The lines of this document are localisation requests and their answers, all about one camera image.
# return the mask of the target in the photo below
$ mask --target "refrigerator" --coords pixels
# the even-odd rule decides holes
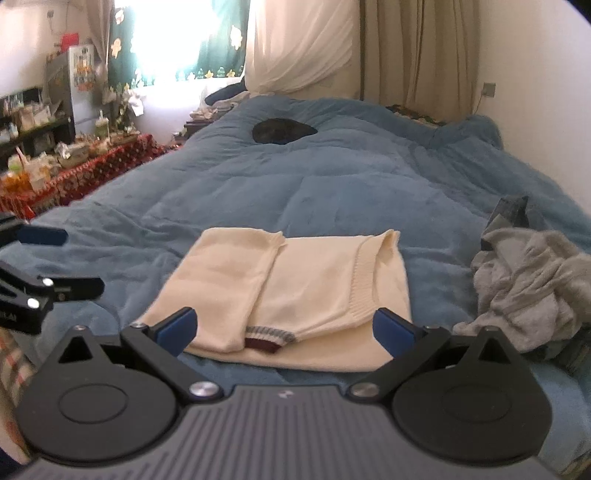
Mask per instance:
[[[103,108],[95,78],[97,60],[94,45],[78,45],[47,62],[49,100],[71,117],[76,134],[93,134]]]

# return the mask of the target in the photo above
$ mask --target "blue gripper pad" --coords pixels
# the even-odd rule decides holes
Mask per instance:
[[[427,333],[407,322],[388,309],[379,309],[374,314],[374,338],[394,358],[412,349]]]
[[[197,313],[185,307],[150,329],[150,338],[164,350],[179,356],[197,334]]]

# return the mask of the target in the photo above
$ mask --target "blue comforter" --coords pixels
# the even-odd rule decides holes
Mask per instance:
[[[273,117],[318,129],[288,145],[259,145],[252,127]],[[550,179],[503,152],[496,126],[473,116],[431,129],[367,103],[258,97],[165,155],[110,182],[39,224],[66,228],[64,248],[12,245],[0,257],[31,273],[99,275],[95,302],[59,304],[37,338],[17,341],[37,365],[73,325],[113,334],[155,299],[167,277],[212,226],[286,236],[401,234],[413,319],[469,322],[476,314],[470,262],[501,196],[528,194],[550,228],[591,252],[591,220]],[[230,389],[236,383],[346,385],[359,374],[288,371],[182,360]],[[541,452],[561,470],[591,448],[578,383],[551,365],[532,370],[554,421]]]

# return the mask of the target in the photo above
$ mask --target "window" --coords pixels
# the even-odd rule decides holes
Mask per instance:
[[[117,0],[111,88],[240,76],[249,7],[250,0]]]

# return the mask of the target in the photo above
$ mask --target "sunlight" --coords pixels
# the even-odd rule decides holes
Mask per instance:
[[[158,0],[118,0],[115,5],[135,11],[131,51],[138,56],[138,81],[185,80],[199,59],[201,43],[220,25],[210,0],[168,0],[164,6]]]

